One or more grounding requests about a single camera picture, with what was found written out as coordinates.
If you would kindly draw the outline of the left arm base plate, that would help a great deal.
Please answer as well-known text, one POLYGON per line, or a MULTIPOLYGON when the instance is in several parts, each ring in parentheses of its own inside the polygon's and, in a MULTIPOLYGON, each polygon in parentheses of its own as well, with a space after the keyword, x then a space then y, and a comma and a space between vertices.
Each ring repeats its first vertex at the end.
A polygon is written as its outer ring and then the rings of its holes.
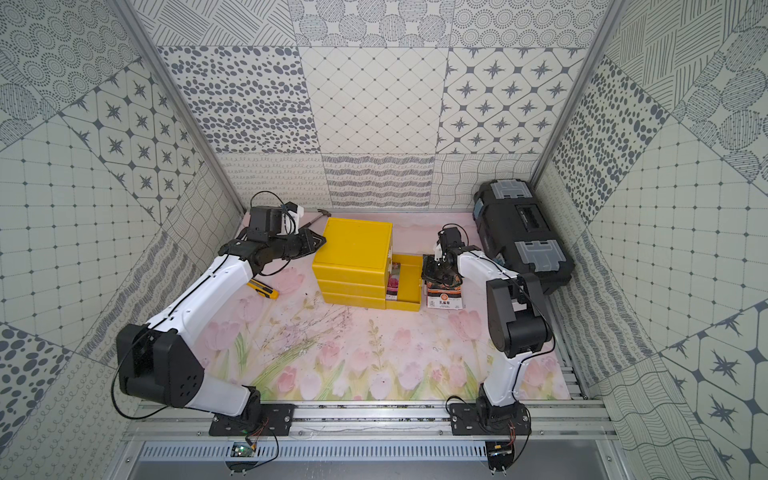
POLYGON ((246 436, 263 429, 263 433, 288 436, 296 405, 267 403, 248 405, 239 416, 215 414, 208 434, 212 437, 246 436))

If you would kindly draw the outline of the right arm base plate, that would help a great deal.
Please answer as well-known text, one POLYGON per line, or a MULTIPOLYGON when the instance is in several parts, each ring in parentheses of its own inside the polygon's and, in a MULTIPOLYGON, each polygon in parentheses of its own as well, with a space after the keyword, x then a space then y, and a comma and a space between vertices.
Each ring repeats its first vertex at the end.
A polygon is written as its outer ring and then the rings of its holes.
POLYGON ((447 405, 454 436, 496 435, 527 436, 531 433, 531 414, 527 407, 516 402, 497 407, 485 402, 455 402, 447 405))

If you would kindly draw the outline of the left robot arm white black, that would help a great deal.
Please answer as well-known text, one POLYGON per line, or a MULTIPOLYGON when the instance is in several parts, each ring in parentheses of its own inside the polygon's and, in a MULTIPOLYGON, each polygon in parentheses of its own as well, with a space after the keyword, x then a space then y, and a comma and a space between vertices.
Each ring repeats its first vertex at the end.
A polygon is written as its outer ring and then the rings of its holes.
POLYGON ((241 417, 258 403, 257 392, 209 377, 192 351, 214 315, 270 262, 316 253, 326 239, 308 227, 286 235, 258 234, 224 244, 206 272, 176 300, 116 338, 118 370, 112 386, 166 407, 241 417))

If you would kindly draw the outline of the yellow plastic drawer cabinet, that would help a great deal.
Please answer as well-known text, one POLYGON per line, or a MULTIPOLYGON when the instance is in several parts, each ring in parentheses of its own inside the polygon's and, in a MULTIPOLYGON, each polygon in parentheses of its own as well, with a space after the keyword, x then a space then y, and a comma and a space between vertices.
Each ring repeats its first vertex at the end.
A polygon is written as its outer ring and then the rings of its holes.
POLYGON ((328 304, 383 310, 392 263, 393 225, 388 222, 331 218, 326 244, 312 270, 328 304))

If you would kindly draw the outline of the magenta flower seed bag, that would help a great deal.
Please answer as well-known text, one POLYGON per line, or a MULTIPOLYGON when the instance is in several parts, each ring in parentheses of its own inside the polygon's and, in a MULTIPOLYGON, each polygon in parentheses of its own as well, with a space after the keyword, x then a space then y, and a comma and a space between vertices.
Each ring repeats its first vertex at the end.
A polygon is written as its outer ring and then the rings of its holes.
POLYGON ((400 285, 401 264, 399 262, 393 262, 389 272, 389 278, 386 286, 386 300, 396 301, 398 299, 399 285, 400 285))

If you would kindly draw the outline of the dark orange fruit seed bag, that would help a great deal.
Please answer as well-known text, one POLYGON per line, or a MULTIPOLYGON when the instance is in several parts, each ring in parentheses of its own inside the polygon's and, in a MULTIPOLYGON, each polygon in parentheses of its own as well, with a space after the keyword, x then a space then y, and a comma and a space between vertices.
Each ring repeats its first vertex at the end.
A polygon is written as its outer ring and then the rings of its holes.
POLYGON ((464 307, 461 286, 445 286, 427 282, 425 284, 426 307, 430 309, 461 310, 464 307))

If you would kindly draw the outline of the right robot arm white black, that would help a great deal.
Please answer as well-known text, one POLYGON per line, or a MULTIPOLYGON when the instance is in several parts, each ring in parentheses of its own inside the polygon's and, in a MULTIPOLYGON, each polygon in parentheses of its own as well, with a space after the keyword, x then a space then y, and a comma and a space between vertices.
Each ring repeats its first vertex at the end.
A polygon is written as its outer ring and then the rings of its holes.
POLYGON ((478 250, 422 259, 422 279, 427 283, 456 287, 469 282, 485 289, 488 332, 499 354, 480 386, 477 408, 488 418, 516 414, 524 373, 554 337, 538 277, 508 270, 478 250))

